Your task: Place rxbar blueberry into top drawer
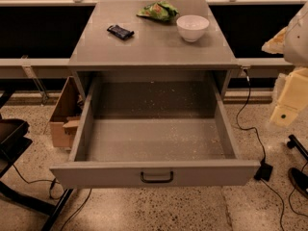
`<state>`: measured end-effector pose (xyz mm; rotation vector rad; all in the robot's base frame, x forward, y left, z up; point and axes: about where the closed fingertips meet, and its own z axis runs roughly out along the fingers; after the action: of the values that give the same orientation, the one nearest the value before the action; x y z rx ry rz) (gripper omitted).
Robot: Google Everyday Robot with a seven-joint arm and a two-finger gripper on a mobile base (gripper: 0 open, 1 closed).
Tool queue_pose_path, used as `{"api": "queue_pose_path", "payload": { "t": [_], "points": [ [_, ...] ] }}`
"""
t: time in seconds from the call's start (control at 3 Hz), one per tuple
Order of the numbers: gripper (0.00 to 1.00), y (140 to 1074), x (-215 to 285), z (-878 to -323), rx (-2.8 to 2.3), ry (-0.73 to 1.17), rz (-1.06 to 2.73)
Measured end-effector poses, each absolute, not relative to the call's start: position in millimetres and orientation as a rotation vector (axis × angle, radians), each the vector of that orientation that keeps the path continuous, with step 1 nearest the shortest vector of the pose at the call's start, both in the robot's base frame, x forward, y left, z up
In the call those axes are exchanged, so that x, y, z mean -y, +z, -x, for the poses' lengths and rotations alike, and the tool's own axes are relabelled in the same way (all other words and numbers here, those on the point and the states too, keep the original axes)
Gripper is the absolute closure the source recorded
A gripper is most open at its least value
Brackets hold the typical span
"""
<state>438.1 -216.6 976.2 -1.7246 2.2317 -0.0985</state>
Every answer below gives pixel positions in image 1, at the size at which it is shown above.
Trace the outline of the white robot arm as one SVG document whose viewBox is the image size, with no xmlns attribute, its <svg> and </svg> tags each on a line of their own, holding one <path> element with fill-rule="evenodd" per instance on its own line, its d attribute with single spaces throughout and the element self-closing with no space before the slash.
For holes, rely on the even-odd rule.
<svg viewBox="0 0 308 231">
<path fill-rule="evenodd" d="M 270 122 L 289 126 L 308 106 L 308 2 L 280 30 L 262 46 L 264 52 L 282 54 L 284 60 L 295 66 L 285 77 Z"/>
</svg>

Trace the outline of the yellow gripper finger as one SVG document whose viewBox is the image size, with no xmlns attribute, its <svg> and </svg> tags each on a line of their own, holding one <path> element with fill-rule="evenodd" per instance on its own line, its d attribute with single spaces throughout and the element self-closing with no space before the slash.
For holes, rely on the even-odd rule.
<svg viewBox="0 0 308 231">
<path fill-rule="evenodd" d="M 287 28 L 281 29 L 273 38 L 265 42 L 262 50 L 270 54 L 282 54 Z"/>
<path fill-rule="evenodd" d="M 283 78 L 283 87 L 278 95 L 270 122 L 287 127 L 308 106 L 308 68 L 296 68 Z"/>
</svg>

